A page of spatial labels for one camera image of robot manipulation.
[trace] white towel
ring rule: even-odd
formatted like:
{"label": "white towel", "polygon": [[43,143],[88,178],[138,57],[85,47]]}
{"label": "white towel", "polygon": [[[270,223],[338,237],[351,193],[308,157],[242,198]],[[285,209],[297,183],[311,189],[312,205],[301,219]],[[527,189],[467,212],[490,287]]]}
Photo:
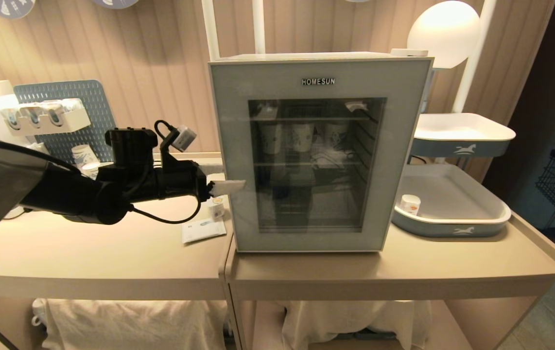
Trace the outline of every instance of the white towel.
{"label": "white towel", "polygon": [[225,350],[225,301],[36,299],[33,307],[47,325],[45,349]]}
{"label": "white towel", "polygon": [[282,328],[290,350],[332,340],[339,333],[366,327],[394,332],[404,350],[424,349],[431,328],[431,302],[425,301],[278,301],[286,307]]}

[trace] gray tray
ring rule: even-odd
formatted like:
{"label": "gray tray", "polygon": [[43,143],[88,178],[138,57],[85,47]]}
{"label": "gray tray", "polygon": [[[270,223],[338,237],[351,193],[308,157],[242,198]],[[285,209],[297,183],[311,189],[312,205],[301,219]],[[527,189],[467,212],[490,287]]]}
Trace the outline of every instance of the gray tray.
{"label": "gray tray", "polygon": [[421,114],[411,155],[420,157],[497,157],[515,132],[474,113]]}
{"label": "gray tray", "polygon": [[511,209],[488,189],[449,164],[405,167],[398,201],[404,194],[420,197],[418,215],[395,206],[392,222],[426,237],[491,237],[511,217]]}

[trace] white tag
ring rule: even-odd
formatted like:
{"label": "white tag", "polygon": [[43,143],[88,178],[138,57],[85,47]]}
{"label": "white tag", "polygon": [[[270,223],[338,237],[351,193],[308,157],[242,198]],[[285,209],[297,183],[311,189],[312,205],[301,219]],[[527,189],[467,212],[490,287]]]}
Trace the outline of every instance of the white tag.
{"label": "white tag", "polygon": [[182,224],[182,243],[189,243],[226,234],[224,222],[206,219]]}

